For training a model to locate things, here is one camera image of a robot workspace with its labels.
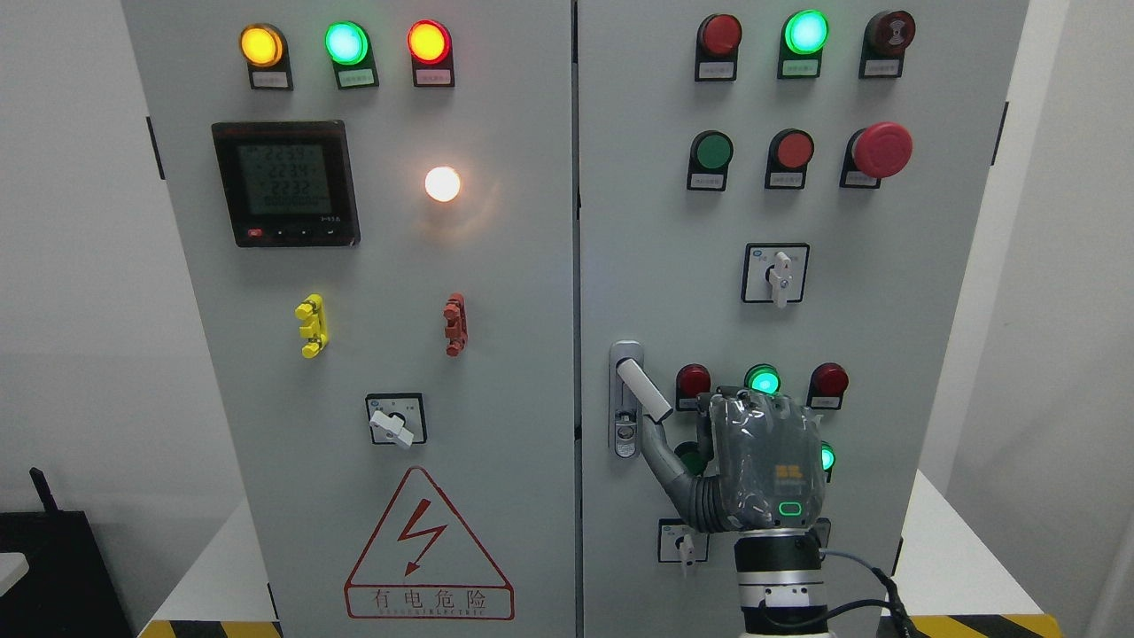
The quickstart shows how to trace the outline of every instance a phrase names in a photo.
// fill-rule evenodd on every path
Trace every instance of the red push button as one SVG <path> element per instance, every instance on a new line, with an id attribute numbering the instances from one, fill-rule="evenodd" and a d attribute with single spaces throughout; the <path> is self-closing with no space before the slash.
<path id="1" fill-rule="evenodd" d="M 843 366 L 823 364 L 811 374 L 811 385 L 819 397 L 843 397 L 850 385 L 850 380 Z"/>
<path id="2" fill-rule="evenodd" d="M 871 49 L 882 56 L 900 56 L 914 41 L 917 25 L 907 11 L 882 11 L 866 25 Z"/>
<path id="3" fill-rule="evenodd" d="M 803 168 L 815 154 L 815 142 L 803 130 L 789 129 L 776 136 L 773 155 L 784 168 Z"/>
<path id="4" fill-rule="evenodd" d="M 906 167 L 914 154 L 914 138 L 905 126 L 880 121 L 858 135 L 850 154 L 858 170 L 882 179 Z"/>
<path id="5" fill-rule="evenodd" d="M 726 58 L 741 45 L 741 20 L 728 14 L 716 14 L 701 23 L 697 41 L 710 56 Z"/>
<path id="6" fill-rule="evenodd" d="M 685 397 L 695 398 L 709 392 L 711 386 L 712 378 L 709 376 L 709 371 L 700 364 L 691 364 L 677 373 L 677 390 Z"/>

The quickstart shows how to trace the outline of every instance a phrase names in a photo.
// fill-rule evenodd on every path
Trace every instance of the robotic hand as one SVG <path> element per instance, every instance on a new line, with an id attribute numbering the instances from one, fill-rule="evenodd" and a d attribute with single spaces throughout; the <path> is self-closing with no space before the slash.
<path id="1" fill-rule="evenodd" d="M 642 456 L 685 522 L 700 531 L 741 533 L 742 638 L 831 637 L 819 541 L 809 533 L 827 485 L 811 410 L 746 389 L 701 395 L 699 446 L 711 451 L 716 442 L 720 474 L 695 477 L 666 441 L 661 422 L 671 409 L 657 386 L 633 359 L 617 372 L 649 417 Z"/>

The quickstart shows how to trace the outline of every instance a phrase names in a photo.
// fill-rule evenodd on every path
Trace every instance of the lcd display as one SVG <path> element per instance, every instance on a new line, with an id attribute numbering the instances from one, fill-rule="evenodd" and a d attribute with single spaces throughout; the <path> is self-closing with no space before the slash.
<path id="1" fill-rule="evenodd" d="M 331 214 L 320 144 L 240 144 L 251 214 Z"/>

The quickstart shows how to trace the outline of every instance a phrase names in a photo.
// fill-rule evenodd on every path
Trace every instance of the lightning bolt symbol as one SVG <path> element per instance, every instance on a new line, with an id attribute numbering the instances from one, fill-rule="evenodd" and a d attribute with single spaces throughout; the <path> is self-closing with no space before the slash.
<path id="1" fill-rule="evenodd" d="M 425 552 L 429 552 L 429 548 L 432 547 L 434 543 L 437 543 L 437 539 L 441 537 L 441 533 L 445 531 L 445 528 L 449 527 L 447 525 L 443 525 L 440 527 L 431 527 L 429 529 L 422 529 L 418 531 L 409 531 L 411 529 L 414 528 L 415 525 L 417 525 L 417 521 L 420 521 L 421 518 L 425 516 L 425 510 L 429 510 L 429 507 L 431 504 L 432 502 L 429 501 L 428 499 L 422 499 L 421 503 L 417 504 L 417 509 L 414 510 L 414 514 L 409 517 L 409 522 L 406 524 L 405 529 L 403 529 L 401 534 L 398 535 L 399 543 L 403 541 L 408 541 L 411 538 L 417 538 L 418 536 L 429 536 L 430 534 L 433 535 L 433 538 L 430 538 L 429 543 L 425 544 L 425 547 L 422 550 L 422 553 L 417 554 L 417 558 L 414 559 L 413 561 L 406 563 L 406 576 L 414 573 L 415 571 L 417 571 L 418 568 L 421 568 L 418 561 L 421 561 L 422 556 L 425 555 Z"/>

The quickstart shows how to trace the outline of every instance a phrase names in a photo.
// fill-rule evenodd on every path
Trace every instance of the digital power meter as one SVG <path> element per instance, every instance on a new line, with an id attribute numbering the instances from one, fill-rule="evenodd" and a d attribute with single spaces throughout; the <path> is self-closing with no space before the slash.
<path id="1" fill-rule="evenodd" d="M 221 121 L 212 134 L 236 245 L 358 243 L 341 120 Z"/>

